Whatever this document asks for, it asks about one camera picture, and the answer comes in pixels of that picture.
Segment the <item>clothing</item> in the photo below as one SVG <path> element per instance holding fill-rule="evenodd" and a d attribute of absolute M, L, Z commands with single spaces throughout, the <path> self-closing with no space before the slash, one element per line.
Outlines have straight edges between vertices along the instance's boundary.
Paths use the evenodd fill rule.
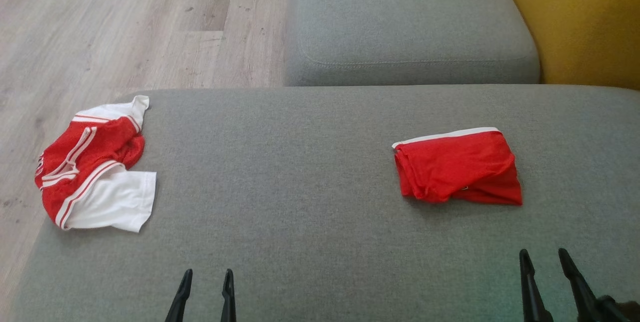
<path fill-rule="evenodd" d="M 151 215 L 156 173 L 127 171 L 142 156 L 149 98 L 78 112 L 39 157 L 35 183 L 61 229 L 114 226 L 139 232 Z"/>
<path fill-rule="evenodd" d="M 475 128 L 393 144 L 404 196 L 522 205 L 515 156 L 496 128 Z"/>

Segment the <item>sofa cushion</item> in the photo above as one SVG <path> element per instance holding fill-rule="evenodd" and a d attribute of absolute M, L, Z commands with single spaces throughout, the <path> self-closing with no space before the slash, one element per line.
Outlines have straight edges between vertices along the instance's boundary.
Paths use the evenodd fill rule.
<path fill-rule="evenodd" d="M 144 92 L 157 171 L 140 234 L 46 223 L 17 321 L 162 321 L 180 279 L 185 321 L 215 321 L 226 268 L 238 320 L 522 319 L 528 249 L 556 321 L 576 309 L 569 250 L 594 292 L 640 300 L 640 92 L 550 85 Z M 495 126 L 523 202 L 403 199 L 391 144 Z"/>
<path fill-rule="evenodd" d="M 290 85 L 537 83 L 512 0 L 291 0 Z"/>

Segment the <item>gray sofa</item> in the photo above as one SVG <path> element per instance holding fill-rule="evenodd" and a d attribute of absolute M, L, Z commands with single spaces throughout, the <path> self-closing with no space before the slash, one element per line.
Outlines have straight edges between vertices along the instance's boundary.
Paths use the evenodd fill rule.
<path fill-rule="evenodd" d="M 18 321 L 162 321 L 187 268 L 186 322 L 522 319 L 528 249 L 556 321 L 576 319 L 556 251 L 597 295 L 640 300 L 640 92 L 551 85 L 146 92 L 157 171 L 140 234 L 46 224 Z M 523 206 L 400 195 L 391 144 L 478 126 L 516 156 Z"/>
<path fill-rule="evenodd" d="M 289 85 L 538 83 L 512 0 L 290 0 Z"/>

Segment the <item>folded red shorts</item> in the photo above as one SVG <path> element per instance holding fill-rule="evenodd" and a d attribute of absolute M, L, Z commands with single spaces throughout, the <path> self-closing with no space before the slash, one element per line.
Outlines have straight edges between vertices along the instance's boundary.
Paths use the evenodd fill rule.
<path fill-rule="evenodd" d="M 430 203 L 451 197 L 522 205 L 515 156 L 496 128 L 474 128 L 396 142 L 400 190 Z"/>

